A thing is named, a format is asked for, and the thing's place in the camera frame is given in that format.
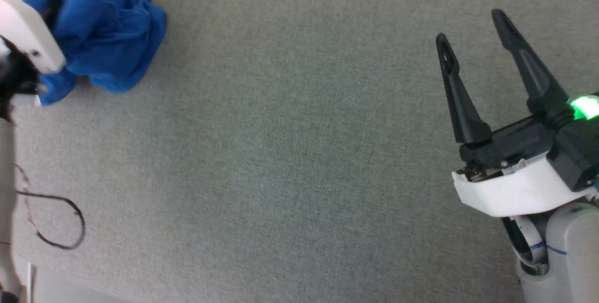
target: gray carpet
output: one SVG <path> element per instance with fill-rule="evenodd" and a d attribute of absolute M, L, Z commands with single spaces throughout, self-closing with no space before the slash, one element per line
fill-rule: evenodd
<path fill-rule="evenodd" d="M 82 81 L 16 113 L 34 190 L 88 220 L 75 252 L 17 213 L 18 253 L 162 302 L 517 303 L 501 225 L 460 204 L 434 47 L 447 34 L 483 117 L 526 115 L 502 7 L 571 94 L 597 89 L 599 0 L 155 0 L 166 39 L 114 96 Z M 34 201 L 55 239 L 62 205 Z"/>

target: blue cloth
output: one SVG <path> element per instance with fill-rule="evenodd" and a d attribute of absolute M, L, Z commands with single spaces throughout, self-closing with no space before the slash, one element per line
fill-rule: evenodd
<path fill-rule="evenodd" d="M 52 0 L 24 0 L 43 11 Z M 87 75 L 109 92 L 124 92 L 143 77 L 167 25 L 166 13 L 151 0 L 62 0 L 51 28 L 66 57 L 62 72 L 40 75 L 48 93 L 42 105 L 64 98 Z"/>

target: green led light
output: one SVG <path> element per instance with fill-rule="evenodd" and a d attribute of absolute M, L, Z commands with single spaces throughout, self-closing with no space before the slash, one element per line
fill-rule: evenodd
<path fill-rule="evenodd" d="M 592 119 L 599 116 L 599 96 L 582 96 L 570 102 L 574 119 Z"/>

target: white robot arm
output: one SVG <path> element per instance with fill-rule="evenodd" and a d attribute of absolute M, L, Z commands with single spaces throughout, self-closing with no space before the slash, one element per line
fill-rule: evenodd
<path fill-rule="evenodd" d="M 37 75 L 62 70 L 66 60 L 42 15 L 30 6 L 21 0 L 0 0 L 0 15 L 0 303 L 16 303 L 23 290 L 11 253 L 17 201 L 11 102 L 35 96 Z"/>
<path fill-rule="evenodd" d="M 492 131 L 460 79 L 443 34 L 437 52 L 466 166 L 460 200 L 501 218 L 527 303 L 599 302 L 599 92 L 571 100 L 501 10 L 492 11 L 516 61 L 531 116 Z"/>

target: black cable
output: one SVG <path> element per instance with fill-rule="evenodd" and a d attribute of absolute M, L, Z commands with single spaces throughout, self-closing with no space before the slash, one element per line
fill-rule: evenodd
<path fill-rule="evenodd" d="M 77 207 L 77 205 L 73 201 L 71 201 L 70 199 L 67 199 L 67 198 L 63 198 L 61 196 L 35 194 L 35 193 L 31 193 L 31 192 L 17 191 L 17 194 L 22 195 L 22 196 L 32 197 L 32 198 L 59 200 L 59 201 L 66 202 L 70 207 L 72 207 L 75 210 L 75 215 L 77 215 L 79 217 L 79 219 L 81 220 L 81 234 L 79 235 L 79 239 L 77 239 L 77 241 L 72 245 L 63 245 L 63 244 L 54 243 L 54 242 L 50 241 L 49 239 L 47 239 L 46 237 L 44 237 L 37 229 L 37 226 L 34 225 L 34 228 L 36 228 L 36 235 L 41 239 L 41 241 L 44 241 L 45 243 L 51 245 L 52 247 L 60 248 L 62 250 L 73 250 L 73 249 L 79 247 L 79 245 L 81 245 L 81 243 L 83 242 L 83 239 L 85 238 L 85 232 L 86 232 L 85 219 L 83 218 L 83 213 L 81 212 L 81 209 L 79 209 L 79 207 Z"/>

